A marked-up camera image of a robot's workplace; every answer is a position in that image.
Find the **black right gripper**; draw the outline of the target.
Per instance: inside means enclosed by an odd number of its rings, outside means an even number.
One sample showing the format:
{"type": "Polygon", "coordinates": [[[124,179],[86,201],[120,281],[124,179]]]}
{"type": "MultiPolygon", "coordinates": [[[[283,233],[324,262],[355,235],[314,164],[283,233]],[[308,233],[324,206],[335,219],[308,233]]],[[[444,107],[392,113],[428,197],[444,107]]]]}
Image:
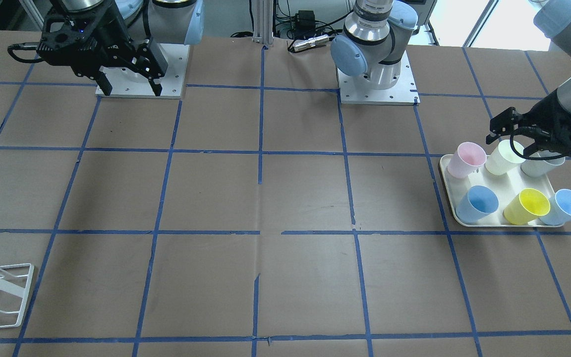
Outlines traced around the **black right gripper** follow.
{"type": "Polygon", "coordinates": [[[77,76],[96,79],[105,96],[113,86],[101,67],[124,67],[131,62],[160,97],[168,62],[154,39],[138,47],[130,38],[120,13],[48,13],[37,54],[54,66],[71,67],[77,76]]]}

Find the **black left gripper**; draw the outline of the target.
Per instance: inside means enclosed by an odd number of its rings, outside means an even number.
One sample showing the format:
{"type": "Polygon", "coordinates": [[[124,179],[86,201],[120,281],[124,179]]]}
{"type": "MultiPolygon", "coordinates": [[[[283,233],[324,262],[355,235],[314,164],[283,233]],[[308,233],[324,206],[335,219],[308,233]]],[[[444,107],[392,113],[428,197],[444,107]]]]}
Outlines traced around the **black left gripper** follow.
{"type": "Polygon", "coordinates": [[[555,91],[523,115],[510,107],[494,116],[485,144],[490,145],[502,136],[519,135],[519,129],[527,126],[535,130],[532,137],[535,142],[523,150],[522,156],[526,160],[539,151],[571,157],[571,113],[561,106],[555,91]]]}

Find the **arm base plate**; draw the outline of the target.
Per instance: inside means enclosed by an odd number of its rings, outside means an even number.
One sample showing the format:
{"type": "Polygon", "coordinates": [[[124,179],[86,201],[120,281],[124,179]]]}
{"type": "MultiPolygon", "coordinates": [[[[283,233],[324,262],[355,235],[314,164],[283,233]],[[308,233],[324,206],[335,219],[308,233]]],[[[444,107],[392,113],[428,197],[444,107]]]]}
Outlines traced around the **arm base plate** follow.
{"type": "Polygon", "coordinates": [[[129,99],[181,99],[184,91],[184,80],[188,65],[189,54],[192,47],[181,44],[160,44],[162,54],[168,63],[165,76],[156,80],[161,84],[160,96],[154,92],[145,77],[136,74],[127,68],[104,68],[105,73],[113,90],[111,98],[129,99]]]}
{"type": "Polygon", "coordinates": [[[336,70],[343,104],[414,106],[421,100],[406,52],[401,61],[377,63],[369,74],[349,76],[336,70]]]}

